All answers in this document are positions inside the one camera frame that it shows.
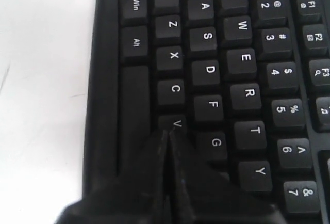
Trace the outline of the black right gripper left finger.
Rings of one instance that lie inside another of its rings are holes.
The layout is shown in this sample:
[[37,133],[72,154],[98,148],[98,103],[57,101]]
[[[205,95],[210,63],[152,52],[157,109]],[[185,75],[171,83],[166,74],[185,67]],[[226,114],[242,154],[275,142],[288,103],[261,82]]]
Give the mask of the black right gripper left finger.
[[168,138],[168,131],[155,131],[113,183],[66,207],[56,222],[164,223]]

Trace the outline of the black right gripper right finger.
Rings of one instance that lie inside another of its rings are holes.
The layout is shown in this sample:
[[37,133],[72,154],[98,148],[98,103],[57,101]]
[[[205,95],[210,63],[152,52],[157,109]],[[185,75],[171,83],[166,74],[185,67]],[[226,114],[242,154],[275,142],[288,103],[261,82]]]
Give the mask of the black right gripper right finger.
[[199,157],[186,136],[169,132],[173,223],[283,223],[279,208],[234,186]]

